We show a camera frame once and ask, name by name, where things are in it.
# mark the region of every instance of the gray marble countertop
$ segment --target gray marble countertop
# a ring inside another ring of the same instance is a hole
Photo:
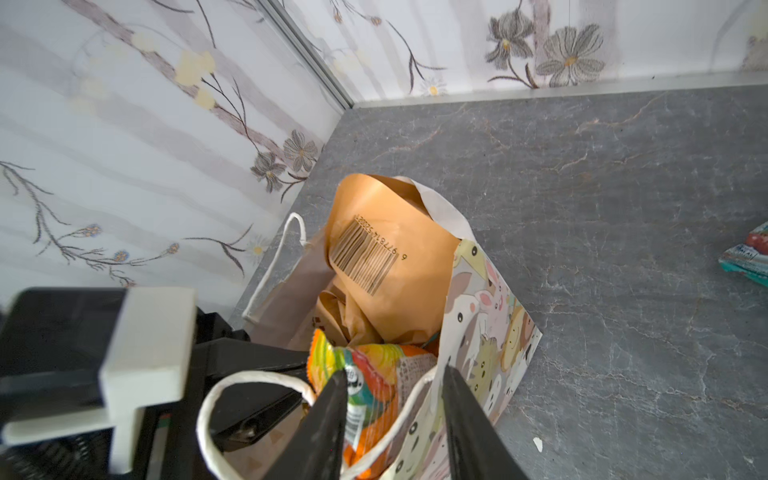
[[[450,200],[544,332],[497,425],[531,480],[768,475],[768,289],[717,264],[768,220],[768,87],[348,111],[310,236],[355,172]]]

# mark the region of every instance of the floral wallpaper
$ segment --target floral wallpaper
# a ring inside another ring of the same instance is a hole
[[[229,316],[342,113],[256,2],[3,2],[0,39],[0,306],[177,285]]]
[[[355,101],[768,69],[768,0],[281,0]]]

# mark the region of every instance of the brown kraft paper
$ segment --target brown kraft paper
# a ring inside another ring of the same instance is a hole
[[[423,208],[406,182],[353,174],[326,225],[326,260],[385,343],[421,344],[442,326],[459,240]]]

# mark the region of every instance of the flower pattern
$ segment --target flower pattern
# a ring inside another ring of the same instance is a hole
[[[193,51],[182,51],[178,65],[176,65],[176,78],[179,85],[192,87],[202,81],[203,75],[211,74],[216,69],[213,55],[206,51],[202,55]]]
[[[304,134],[294,130],[290,138],[283,143],[283,149],[286,158],[293,161],[293,171],[298,172],[302,168],[306,171],[312,170],[312,164],[317,157],[317,147],[313,140],[305,142]]]
[[[257,235],[254,237],[245,248],[246,255],[250,258],[253,265],[258,265],[261,261],[261,257],[266,252],[266,249],[270,247],[269,240],[265,237]]]
[[[202,87],[197,89],[197,95],[195,95],[194,102],[206,110],[210,110],[216,106],[216,99],[213,94]]]
[[[576,28],[563,27],[544,43],[544,51],[549,60],[536,67],[539,75],[552,75],[550,87],[578,85],[585,81],[595,81],[605,67],[605,63],[588,58],[603,45],[600,27],[589,24],[577,34]]]
[[[510,57],[530,58],[533,51],[525,37],[533,33],[533,22],[520,12],[520,8],[513,12],[506,12],[500,18],[491,17],[488,26],[489,41],[496,42],[496,48],[486,54],[485,61],[493,63],[499,70],[506,70]]]
[[[119,252],[116,252],[114,257],[112,257],[112,260],[114,260],[115,262],[123,263],[125,260],[128,260],[129,256],[130,255],[128,255],[127,251],[120,250]]]
[[[137,31],[131,36],[131,44],[145,53],[155,51],[152,37],[143,31]]]
[[[422,80],[422,96],[436,97],[448,93],[445,89],[446,84],[442,78],[427,77]]]
[[[88,225],[87,227],[83,227],[80,230],[76,230],[75,232],[71,233],[72,237],[96,237],[101,233],[101,227],[99,227],[96,223],[92,225]]]
[[[283,182],[280,175],[286,170],[285,165],[278,164],[275,161],[275,154],[272,152],[259,152],[256,161],[250,171],[261,180],[266,180],[266,192],[271,194],[273,190],[280,191],[283,188]]]

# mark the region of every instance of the colorful snack package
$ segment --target colorful snack package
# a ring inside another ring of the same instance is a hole
[[[768,222],[752,230],[744,243],[726,250],[720,256],[720,266],[768,286]]]
[[[419,379],[437,363],[431,353],[411,345],[334,347],[315,330],[306,374],[319,395],[331,375],[344,369],[348,403],[344,460],[353,465],[387,433]],[[377,478],[388,466],[387,452],[358,478]]]

